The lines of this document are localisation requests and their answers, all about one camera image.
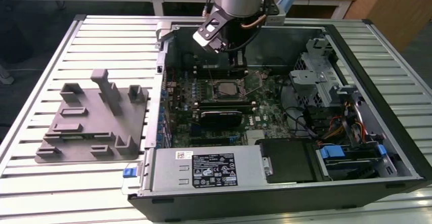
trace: blue latch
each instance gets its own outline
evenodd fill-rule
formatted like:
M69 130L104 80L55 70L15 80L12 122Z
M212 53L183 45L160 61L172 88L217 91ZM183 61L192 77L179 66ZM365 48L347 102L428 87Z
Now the blue latch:
M324 146L319 152L321 153L321 158L329 157L344 157L345 153L341 146Z
M380 151L381 156L384 156L384 155L387 154L387 150L385 150L384 145L380 144L380 145L377 146L377 150Z
M136 167L123 169L123 177L124 178L136 177Z

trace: warning label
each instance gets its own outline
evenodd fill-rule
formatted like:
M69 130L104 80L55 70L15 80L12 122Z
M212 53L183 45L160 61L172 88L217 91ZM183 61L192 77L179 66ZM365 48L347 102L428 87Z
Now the warning label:
M192 185L211 188L237 185L235 154L192 156Z

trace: metal slatted table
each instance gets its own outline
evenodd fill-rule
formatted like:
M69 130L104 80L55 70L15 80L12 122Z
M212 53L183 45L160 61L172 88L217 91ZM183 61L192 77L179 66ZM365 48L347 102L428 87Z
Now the metal slatted table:
M123 169L139 162L143 156L133 161L105 164L36 164L33 157L60 105L59 90L65 82L77 82L83 88L96 88L88 79L91 71L107 68L109 80L117 87L139 84L149 90L149 96L155 96L157 92L152 88L159 80L155 76L159 55L155 30L157 22L164 20L201 21L191 17L141 16L87 16L84 20L73 21L0 146L1 223L151 223L121 192ZM291 22L331 23L336 26L432 162L432 91L375 26L359 20L288 19L287 23ZM344 68L341 71L351 82L348 71ZM149 108L145 122L155 115L157 112ZM139 183L132 183L129 188L139 188ZM424 188L389 196L361 208L191 223L427 222L432 214L431 206L432 190Z

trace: black cable on robot arm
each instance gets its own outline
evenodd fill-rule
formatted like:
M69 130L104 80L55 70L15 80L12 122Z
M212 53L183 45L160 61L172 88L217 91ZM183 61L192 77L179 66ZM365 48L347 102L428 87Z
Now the black cable on robot arm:
M267 9L267 3L264 2L264 10L265 10L265 12L264 12L264 14L265 14L265 16L268 17L268 13L269 13L269 9ZM224 49L223 51L224 52L227 52L227 53L229 53L229 52L236 52L236 51L239 51L239 50L241 50L243 48L245 48L247 47L247 45L252 42L252 40L256 38L256 36L257 36L257 34L259 34L259 32L260 32L260 30L261 30L261 27L263 27L263 24L265 23L265 20L263 21L263 23L257 26L257 28L256 28L256 32L252 34L252 36L249 37L249 39L240 45L240 46L237 46L236 48L233 48L233 49Z

